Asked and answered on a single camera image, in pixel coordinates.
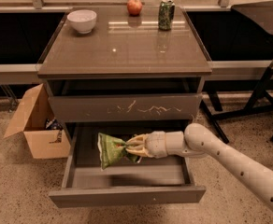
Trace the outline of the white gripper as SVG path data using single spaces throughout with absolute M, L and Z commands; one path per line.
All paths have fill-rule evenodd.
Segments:
M 129 146 L 144 146 L 142 149 L 127 148 L 130 154 L 139 157 L 149 157 L 160 159 L 167 156 L 165 132 L 143 133 L 136 135 L 127 141 Z

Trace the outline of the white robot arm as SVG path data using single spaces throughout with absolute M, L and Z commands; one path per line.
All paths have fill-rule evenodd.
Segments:
M 127 141 L 126 151 L 155 159 L 208 154 L 273 211 L 273 171 L 228 146 L 201 124 L 191 123 L 184 132 L 137 135 Z

